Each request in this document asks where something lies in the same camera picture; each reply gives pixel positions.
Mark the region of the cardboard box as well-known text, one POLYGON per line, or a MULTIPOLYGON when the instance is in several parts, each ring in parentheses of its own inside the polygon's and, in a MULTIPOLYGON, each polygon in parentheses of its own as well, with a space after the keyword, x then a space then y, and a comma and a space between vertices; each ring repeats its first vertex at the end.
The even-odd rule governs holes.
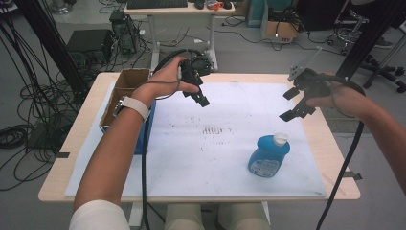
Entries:
MULTIPOLYGON (((148 80, 149 74, 150 71, 148 69, 124 69, 116 82, 110 85, 110 89, 107 92, 107 104, 102 107, 104 112, 99 123, 102 132, 106 132, 114 120, 113 112, 119 99, 122 96, 130 96, 137 87, 148 80)), ((142 125, 134 150, 135 154, 141 155, 144 152, 144 146, 148 146, 155 107, 156 103, 153 103, 150 107, 147 120, 148 126, 142 125)))

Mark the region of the white desk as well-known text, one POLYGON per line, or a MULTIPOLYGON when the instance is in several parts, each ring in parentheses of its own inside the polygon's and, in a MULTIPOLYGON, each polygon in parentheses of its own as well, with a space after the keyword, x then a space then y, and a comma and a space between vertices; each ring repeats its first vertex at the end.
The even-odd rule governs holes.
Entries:
POLYGON ((160 48, 163 43, 157 39, 157 26, 165 29, 175 29, 181 27, 197 28, 203 32, 210 33, 206 42, 203 54, 209 59, 211 71, 218 71, 218 63, 214 46, 215 19, 218 16, 230 16, 235 12, 235 6, 231 3, 229 9, 219 8, 217 10, 208 9, 206 4, 199 10, 193 3, 189 3, 185 8, 159 8, 159 9, 129 9, 124 8, 127 15, 145 15, 147 17, 149 32, 152 43, 151 69, 155 69, 160 62, 160 48))

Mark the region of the black keyboard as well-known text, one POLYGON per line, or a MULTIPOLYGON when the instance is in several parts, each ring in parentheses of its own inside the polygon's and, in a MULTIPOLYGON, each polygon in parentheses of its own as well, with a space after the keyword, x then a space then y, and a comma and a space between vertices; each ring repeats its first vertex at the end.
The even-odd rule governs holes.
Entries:
POLYGON ((188 0, 128 0, 126 6, 130 10, 186 8, 188 0))

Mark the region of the small brown cardboard carton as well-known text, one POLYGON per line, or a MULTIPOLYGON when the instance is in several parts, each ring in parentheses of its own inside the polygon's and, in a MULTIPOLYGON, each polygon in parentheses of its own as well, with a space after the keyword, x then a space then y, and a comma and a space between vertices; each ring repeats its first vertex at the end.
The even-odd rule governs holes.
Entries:
POLYGON ((261 38, 268 39, 274 43, 291 43, 299 33, 300 23, 300 19, 294 13, 271 21, 268 20, 268 15, 265 14, 260 26, 261 38))

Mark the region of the blue box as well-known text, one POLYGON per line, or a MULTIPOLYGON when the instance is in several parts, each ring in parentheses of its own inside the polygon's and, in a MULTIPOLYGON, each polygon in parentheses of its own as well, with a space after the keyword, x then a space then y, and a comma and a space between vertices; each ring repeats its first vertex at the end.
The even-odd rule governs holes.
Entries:
POLYGON ((248 28, 259 28, 264 14, 265 0, 248 0, 246 25, 248 28))

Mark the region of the black metal frame post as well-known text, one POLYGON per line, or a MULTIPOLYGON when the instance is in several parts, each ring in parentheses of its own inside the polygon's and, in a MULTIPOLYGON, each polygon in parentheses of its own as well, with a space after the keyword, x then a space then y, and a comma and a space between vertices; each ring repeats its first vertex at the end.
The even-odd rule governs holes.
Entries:
POLYGON ((73 92, 79 96, 87 94, 89 86, 79 74, 79 70, 68 53, 66 44, 61 38, 56 25, 51 21, 50 16, 45 12, 38 0, 13 1, 44 45, 73 92))
POLYGON ((406 0, 378 0, 378 3, 379 5, 372 11, 370 23, 336 72, 337 77, 342 79, 348 77, 350 79, 378 39, 406 9, 406 0))

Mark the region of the blue bottle with white cap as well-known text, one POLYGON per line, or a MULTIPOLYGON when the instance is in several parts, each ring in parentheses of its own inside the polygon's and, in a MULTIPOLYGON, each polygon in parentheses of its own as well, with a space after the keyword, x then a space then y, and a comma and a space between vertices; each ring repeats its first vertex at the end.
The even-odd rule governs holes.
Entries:
POLYGON ((288 135, 275 133, 258 139, 257 149, 252 153, 248 170, 260 177, 270 178, 277 174, 284 157, 290 152, 288 135))

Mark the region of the person's beige pants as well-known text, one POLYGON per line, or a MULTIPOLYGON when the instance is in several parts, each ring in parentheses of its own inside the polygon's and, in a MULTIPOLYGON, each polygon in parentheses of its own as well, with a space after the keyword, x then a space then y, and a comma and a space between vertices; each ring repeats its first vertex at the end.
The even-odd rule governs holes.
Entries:
MULTIPOLYGON (((261 202, 220 203, 218 224, 223 230, 271 230, 261 202)), ((201 205, 169 204, 165 230, 205 230, 201 205)))

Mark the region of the person's right hand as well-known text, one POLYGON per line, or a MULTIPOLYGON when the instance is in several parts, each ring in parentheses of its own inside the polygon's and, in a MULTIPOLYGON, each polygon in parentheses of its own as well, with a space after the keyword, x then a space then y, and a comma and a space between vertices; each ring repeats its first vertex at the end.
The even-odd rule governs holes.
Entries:
POLYGON ((332 81, 328 96, 310 98, 306 104, 315 107, 333 107, 346 115, 359 118, 371 104, 371 100, 342 83, 332 81))

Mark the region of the black chair base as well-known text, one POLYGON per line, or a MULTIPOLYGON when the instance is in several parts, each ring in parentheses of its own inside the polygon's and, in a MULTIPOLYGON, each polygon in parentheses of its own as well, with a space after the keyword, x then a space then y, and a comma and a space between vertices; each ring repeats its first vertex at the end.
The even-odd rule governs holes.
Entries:
POLYGON ((396 91, 398 93, 406 92, 406 83, 399 79, 400 76, 406 76, 406 68, 388 66, 383 62, 378 62, 372 55, 367 55, 365 62, 361 64, 361 68, 372 72, 371 76, 363 84, 364 88, 370 88, 373 81, 378 76, 381 76, 394 83, 397 86, 396 91))

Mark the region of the small orange item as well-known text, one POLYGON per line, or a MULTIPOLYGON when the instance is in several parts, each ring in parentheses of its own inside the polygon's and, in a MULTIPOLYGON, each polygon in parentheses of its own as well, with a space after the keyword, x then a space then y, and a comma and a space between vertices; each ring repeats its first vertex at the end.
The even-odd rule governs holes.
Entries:
POLYGON ((206 0, 206 7, 210 11, 218 11, 219 9, 222 9, 224 6, 224 3, 219 0, 206 0))

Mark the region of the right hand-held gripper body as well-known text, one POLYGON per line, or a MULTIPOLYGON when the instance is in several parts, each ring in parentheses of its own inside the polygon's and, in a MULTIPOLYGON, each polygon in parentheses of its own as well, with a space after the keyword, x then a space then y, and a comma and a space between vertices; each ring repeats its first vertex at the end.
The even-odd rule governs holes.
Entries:
POLYGON ((330 94, 330 84, 327 80, 322 79, 322 75, 316 71, 309 69, 307 65, 316 58, 322 51, 321 47, 317 47, 314 54, 305 57, 303 60, 289 68, 288 80, 293 82, 292 95, 288 96, 290 100, 300 91, 304 92, 304 97, 297 103, 295 109, 310 109, 306 101, 310 98, 325 97, 330 94))

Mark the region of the chrome office stool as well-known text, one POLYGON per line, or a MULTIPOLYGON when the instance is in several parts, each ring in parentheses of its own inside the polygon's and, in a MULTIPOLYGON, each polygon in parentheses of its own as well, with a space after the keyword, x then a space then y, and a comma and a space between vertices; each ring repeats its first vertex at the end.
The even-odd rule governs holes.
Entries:
POLYGON ((340 54, 346 56, 350 45, 353 45, 361 35, 360 28, 368 23, 368 18, 356 13, 351 8, 344 10, 334 22, 333 36, 327 40, 327 44, 332 46, 335 41, 342 41, 343 47, 340 54))

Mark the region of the white cloth bundle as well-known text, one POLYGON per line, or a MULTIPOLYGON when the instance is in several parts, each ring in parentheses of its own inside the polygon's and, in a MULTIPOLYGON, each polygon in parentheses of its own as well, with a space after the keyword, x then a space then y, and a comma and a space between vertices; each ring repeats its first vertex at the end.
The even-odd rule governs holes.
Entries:
POLYGON ((106 200, 93 200, 74 212, 69 230, 130 230, 130 227, 120 206, 106 200))

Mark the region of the white table mat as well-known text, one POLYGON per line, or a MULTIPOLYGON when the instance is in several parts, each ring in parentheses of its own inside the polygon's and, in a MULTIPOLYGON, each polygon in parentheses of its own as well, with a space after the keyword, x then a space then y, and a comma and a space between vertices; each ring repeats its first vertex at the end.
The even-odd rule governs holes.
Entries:
MULTIPOLYGON (((133 152, 121 201, 251 201, 272 198, 322 198, 327 192, 302 126, 280 114, 291 103, 283 83, 206 82, 210 104, 201 107, 183 91, 156 98, 148 146, 133 152), (288 135, 290 152, 273 177, 260 177, 247 166, 257 141, 288 135)), ((105 132, 79 155, 82 175, 105 132)), ((71 189, 76 196, 79 183, 71 189)))

